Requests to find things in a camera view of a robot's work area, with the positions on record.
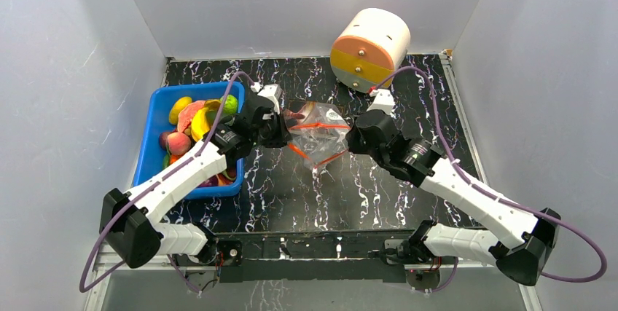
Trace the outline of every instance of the blue plastic container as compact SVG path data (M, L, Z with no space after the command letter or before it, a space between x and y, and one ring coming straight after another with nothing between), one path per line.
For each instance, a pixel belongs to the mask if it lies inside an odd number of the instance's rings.
M227 82L176 85L161 87L150 97L150 107L144 137L141 140L141 149L137 161L136 174L133 185L137 186L162 170L165 151L159 146L159 135L164 131L172 131L175 125L170 124L168 116L174 103L183 96L189 96L193 101L221 98L225 92ZM245 88L241 83L234 82L230 94L238 99L238 108L245 102ZM185 199L195 200L210 197L229 197L237 195L243 183L244 161L236 163L236 181L228 186L202 187L191 191Z

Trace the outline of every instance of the marble tabletop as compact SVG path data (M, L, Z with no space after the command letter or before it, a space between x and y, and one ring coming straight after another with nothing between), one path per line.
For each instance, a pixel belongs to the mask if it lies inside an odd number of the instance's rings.
M462 168L476 175L439 56L410 55L404 65L410 64L433 77L444 134ZM328 58L171 61L164 85L219 82L238 70L263 84L279 84L283 107L291 101L332 103L342 107L349 123L370 104L368 95L336 82ZM429 89L419 77L400 74L391 91L396 123L404 134L436 142ZM214 232L414 229L425 219L478 226L450 203L396 180L369 156L345 154L317 174L291 149L258 148L245 159L244 170L238 196L185 200L165 220L176 224L199 220Z

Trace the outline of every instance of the black wire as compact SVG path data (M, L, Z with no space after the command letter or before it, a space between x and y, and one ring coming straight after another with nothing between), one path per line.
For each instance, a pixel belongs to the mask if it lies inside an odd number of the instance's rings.
M206 284L202 287L202 290L201 290L201 291L204 291L204 289L206 289L206 287L208 287L208 285L209 285L209 284L211 284L211 283L213 283L213 282L216 282L216 281L217 281L217 279L216 279L216 278L215 278L215 279L213 279L213 280L208 281L208 282L207 282L207 283L206 283Z

